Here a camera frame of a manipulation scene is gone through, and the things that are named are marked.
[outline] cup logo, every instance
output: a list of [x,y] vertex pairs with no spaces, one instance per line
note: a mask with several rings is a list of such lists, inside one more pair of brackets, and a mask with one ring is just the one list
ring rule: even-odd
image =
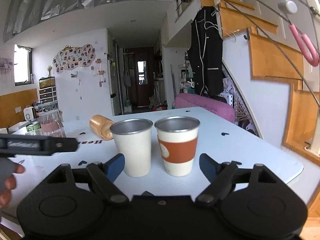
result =
[[168,158],[169,157],[169,151],[162,143],[160,143],[160,150],[161,150],[161,155],[164,158]]

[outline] black garment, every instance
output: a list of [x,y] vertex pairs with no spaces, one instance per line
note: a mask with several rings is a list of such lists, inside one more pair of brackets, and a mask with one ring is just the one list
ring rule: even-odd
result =
[[222,39],[215,7],[203,7],[191,24],[191,47],[188,57],[193,72],[195,91],[215,96],[223,91]]

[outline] fish tank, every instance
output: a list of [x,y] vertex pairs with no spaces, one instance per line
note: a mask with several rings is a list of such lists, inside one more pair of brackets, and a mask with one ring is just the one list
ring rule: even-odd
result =
[[39,87],[40,89],[55,87],[56,81],[54,77],[40,78],[39,79]]

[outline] wall outlet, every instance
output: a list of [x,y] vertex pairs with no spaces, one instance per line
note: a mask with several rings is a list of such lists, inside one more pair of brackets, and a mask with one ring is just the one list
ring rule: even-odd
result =
[[21,110],[21,106],[19,106],[19,107],[17,107],[16,108],[16,113],[19,113],[19,112],[21,112],[22,110]]

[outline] wooden headboard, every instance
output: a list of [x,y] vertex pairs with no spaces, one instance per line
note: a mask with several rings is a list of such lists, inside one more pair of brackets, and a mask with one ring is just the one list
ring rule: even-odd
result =
[[[37,89],[24,90],[0,96],[0,127],[8,128],[24,121],[23,109],[38,100]],[[21,112],[16,113],[16,107],[21,106]]]

